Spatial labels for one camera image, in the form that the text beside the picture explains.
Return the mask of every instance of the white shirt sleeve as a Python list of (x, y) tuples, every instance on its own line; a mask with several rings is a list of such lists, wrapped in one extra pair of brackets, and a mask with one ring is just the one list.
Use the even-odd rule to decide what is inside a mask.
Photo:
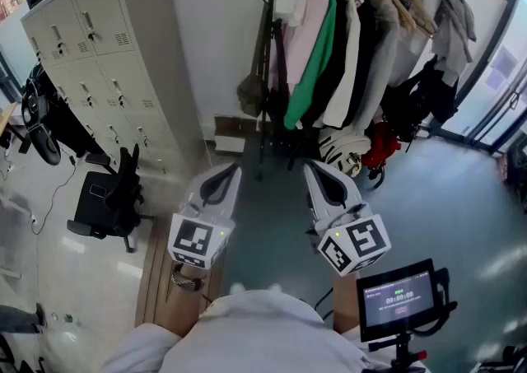
[(181, 338), (155, 324), (135, 328), (103, 365), (102, 373), (157, 373)]

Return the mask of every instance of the clothing rack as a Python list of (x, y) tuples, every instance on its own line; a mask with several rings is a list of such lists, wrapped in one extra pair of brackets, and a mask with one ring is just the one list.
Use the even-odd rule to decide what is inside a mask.
[[(274, 13), (274, 0), (268, 0), (268, 14), (266, 18), (265, 23), (265, 32), (264, 32), (264, 41), (262, 42), (262, 48), (260, 50), (260, 67), (262, 66), (261, 63), (263, 63), (263, 73), (261, 73), (261, 81), (262, 81), (262, 122), (261, 122), (261, 135), (260, 135), (260, 153), (259, 153), (259, 169), (257, 174), (257, 180), (261, 181), (263, 179), (263, 166), (264, 166), (264, 158), (265, 158), (265, 139), (267, 137), (266, 133), (266, 104), (268, 101), (268, 94), (269, 94), (269, 66), (270, 66), (270, 54), (271, 54), (271, 42), (273, 39), (273, 24), (276, 23), (276, 21), (273, 20), (273, 13)], [(291, 170), (295, 159), (297, 158), (298, 154), (300, 153), (300, 148), (303, 145), (303, 141), (296, 146), (295, 150), (289, 157), (289, 162), (287, 164), (287, 169)]]

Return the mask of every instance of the red bag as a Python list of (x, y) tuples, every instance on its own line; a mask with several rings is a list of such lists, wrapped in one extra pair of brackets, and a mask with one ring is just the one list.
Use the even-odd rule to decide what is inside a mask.
[(386, 160), (401, 148), (397, 137), (391, 132), (387, 123), (373, 126), (371, 149), (362, 156), (362, 164), (370, 170), (386, 165)]

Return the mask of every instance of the pink shirt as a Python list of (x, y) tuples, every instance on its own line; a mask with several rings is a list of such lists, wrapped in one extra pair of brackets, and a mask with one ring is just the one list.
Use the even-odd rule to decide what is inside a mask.
[(305, 66), (319, 36), (320, 27), (328, 11), (329, 0), (307, 0), (304, 23), (301, 26), (286, 26), (283, 36), (286, 51), (287, 83), (289, 93), (300, 83)]

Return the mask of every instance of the small display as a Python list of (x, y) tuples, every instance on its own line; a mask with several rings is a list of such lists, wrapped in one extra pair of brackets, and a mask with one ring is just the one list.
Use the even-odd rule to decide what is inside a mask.
[(405, 319), (434, 307), (428, 271), (364, 290), (366, 326)]

